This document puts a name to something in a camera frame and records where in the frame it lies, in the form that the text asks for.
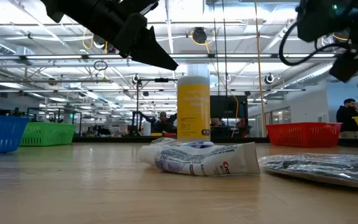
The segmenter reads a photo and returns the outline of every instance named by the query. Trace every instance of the blue basket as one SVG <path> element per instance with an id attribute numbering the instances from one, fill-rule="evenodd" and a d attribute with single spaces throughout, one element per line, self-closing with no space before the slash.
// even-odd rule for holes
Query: blue basket
<path id="1" fill-rule="evenodd" d="M 0 152 L 13 152 L 21 142 L 28 118 L 0 116 Z"/>

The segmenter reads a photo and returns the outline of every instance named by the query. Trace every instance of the toothpaste tube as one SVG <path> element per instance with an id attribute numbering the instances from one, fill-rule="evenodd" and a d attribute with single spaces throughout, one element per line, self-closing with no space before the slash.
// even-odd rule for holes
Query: toothpaste tube
<path id="1" fill-rule="evenodd" d="M 141 162 L 178 174 L 188 175 L 259 175 L 255 143 L 217 146 L 212 142 L 180 143 L 158 139 L 139 152 Z"/>

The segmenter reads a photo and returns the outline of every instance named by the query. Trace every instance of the plastic bag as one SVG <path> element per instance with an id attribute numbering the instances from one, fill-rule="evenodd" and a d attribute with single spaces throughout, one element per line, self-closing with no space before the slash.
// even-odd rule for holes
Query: plastic bag
<path id="1" fill-rule="evenodd" d="M 358 187 L 358 156 L 282 154 L 259 159 L 265 170 L 329 184 Z"/>

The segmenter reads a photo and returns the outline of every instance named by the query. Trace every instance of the table surface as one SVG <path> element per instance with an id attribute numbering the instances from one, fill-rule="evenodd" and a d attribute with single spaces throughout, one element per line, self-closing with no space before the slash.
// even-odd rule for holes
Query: table surface
<path id="1" fill-rule="evenodd" d="M 193 177 L 139 162 L 143 144 L 0 154 L 0 223 L 358 223 L 358 189 L 283 175 Z M 257 144 L 258 157 L 358 148 Z"/>

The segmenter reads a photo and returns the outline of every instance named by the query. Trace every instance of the red basket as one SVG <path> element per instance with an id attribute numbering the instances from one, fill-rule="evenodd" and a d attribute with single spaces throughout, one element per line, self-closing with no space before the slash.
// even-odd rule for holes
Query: red basket
<path id="1" fill-rule="evenodd" d="M 333 147 L 338 144 L 341 123 L 293 123 L 267 125 L 270 142 L 277 146 Z"/>

